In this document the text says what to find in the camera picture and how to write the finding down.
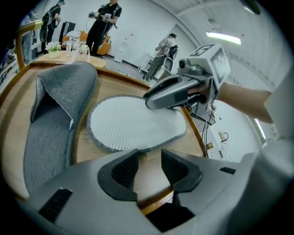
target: floor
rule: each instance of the floor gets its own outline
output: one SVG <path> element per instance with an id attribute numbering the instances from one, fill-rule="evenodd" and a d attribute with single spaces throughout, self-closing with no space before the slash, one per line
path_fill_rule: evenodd
<path id="1" fill-rule="evenodd" d="M 110 57 L 104 56 L 102 59 L 106 62 L 106 66 L 104 67 L 105 69 L 109 69 L 109 70 L 115 71 L 117 73 L 121 73 L 126 76 L 129 76 L 131 78 L 135 78 L 140 81 L 143 81 L 143 75 L 144 75 L 143 72 L 139 73 L 135 67 L 132 67 L 131 65 L 125 64 L 123 62 L 122 63 L 115 62 L 113 60 L 113 58 L 110 58 Z M 145 82 L 145 81 L 143 81 L 143 82 L 147 83 L 151 86 L 156 83 L 155 80 L 153 80 L 151 82 Z"/>

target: slipper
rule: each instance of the slipper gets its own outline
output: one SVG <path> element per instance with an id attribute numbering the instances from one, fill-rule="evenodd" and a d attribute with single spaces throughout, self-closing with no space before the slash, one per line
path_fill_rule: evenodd
<path id="1" fill-rule="evenodd" d="M 57 66 L 37 76 L 23 162 L 29 193 L 70 165 L 74 135 L 96 81 L 96 69 L 86 62 Z"/>
<path id="2" fill-rule="evenodd" d="M 176 109 L 150 110 L 145 98 L 130 95 L 108 97 L 89 113 L 91 139 L 111 152 L 138 149 L 149 152 L 186 134 L 186 121 Z"/>

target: man in black shirt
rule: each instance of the man in black shirt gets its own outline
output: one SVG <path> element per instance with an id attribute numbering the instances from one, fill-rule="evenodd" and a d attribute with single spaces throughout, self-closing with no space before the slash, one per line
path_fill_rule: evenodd
<path id="1" fill-rule="evenodd" d="M 110 0 L 110 3 L 102 5 L 98 12 L 92 12 L 89 14 L 90 18 L 96 19 L 88 33 L 86 43 L 90 50 L 94 43 L 93 49 L 91 51 L 92 56 L 97 54 L 98 48 L 103 42 L 104 35 L 117 22 L 121 11 L 122 9 L 118 5 L 118 0 Z"/>
<path id="2" fill-rule="evenodd" d="M 61 6 L 64 5 L 65 2 L 64 0 L 59 0 L 58 3 L 50 8 L 50 10 L 43 16 L 43 28 L 47 27 L 47 38 L 45 42 L 42 42 L 41 50 L 42 53 L 45 53 L 45 47 L 46 44 L 51 42 L 52 36 L 54 33 L 54 29 L 57 27 L 57 25 L 60 22 L 60 11 L 61 11 Z"/>

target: white wall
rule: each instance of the white wall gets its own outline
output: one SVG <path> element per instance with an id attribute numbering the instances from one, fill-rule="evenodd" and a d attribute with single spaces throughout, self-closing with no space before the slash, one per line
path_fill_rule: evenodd
<path id="1" fill-rule="evenodd" d="M 179 50 L 178 54 L 174 60 L 172 73 L 176 73 L 179 67 L 179 60 L 185 58 L 192 51 L 196 50 L 196 45 L 192 42 L 192 40 L 188 37 L 188 35 L 178 26 L 175 25 L 172 30 L 167 34 L 175 34 L 177 35 L 175 39 L 175 44 L 178 45 Z"/>
<path id="2" fill-rule="evenodd" d="M 209 133 L 213 134 L 221 146 L 224 160 L 231 158 L 231 161 L 240 162 L 245 154 L 258 151 L 260 142 L 245 115 L 221 101 L 215 101 L 215 104 L 217 122 L 209 128 Z M 223 146 L 220 144 L 219 132 L 229 134 L 229 139 Z M 220 159 L 220 156 L 214 153 L 213 158 Z"/>
<path id="3" fill-rule="evenodd" d="M 57 0 L 49 0 L 45 12 L 55 5 Z M 67 0 L 61 9 L 61 24 L 65 21 L 76 23 L 75 30 L 86 31 L 88 13 L 97 11 L 108 0 Z M 126 52 L 124 60 L 140 65 L 146 52 L 153 52 L 158 43 L 177 23 L 177 19 L 163 8 L 148 0 L 120 0 L 122 14 L 117 22 L 118 29 L 111 29 L 111 55 L 115 55 L 122 40 L 130 34 L 134 41 Z M 90 19 L 88 29 L 95 20 Z M 56 29 L 53 40 L 58 41 L 61 26 Z"/>

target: orange sofa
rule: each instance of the orange sofa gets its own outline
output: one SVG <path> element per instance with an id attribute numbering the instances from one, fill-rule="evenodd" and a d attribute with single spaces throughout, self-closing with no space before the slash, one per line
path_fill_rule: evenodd
<path id="1" fill-rule="evenodd" d="M 87 40 L 87 37 L 88 37 L 88 34 L 85 33 L 84 31 L 81 31 L 81 35 L 79 37 L 79 39 L 81 41 L 86 41 Z M 110 36 L 106 36 L 104 42 L 102 43 L 102 45 L 98 48 L 98 51 L 97 51 L 97 54 L 103 56 L 103 55 L 106 55 L 108 54 L 110 48 L 111 48 L 111 43 L 107 43 L 107 41 L 110 39 Z M 66 41 L 69 40 L 69 37 L 68 36 L 64 36 L 62 38 L 62 44 Z"/>

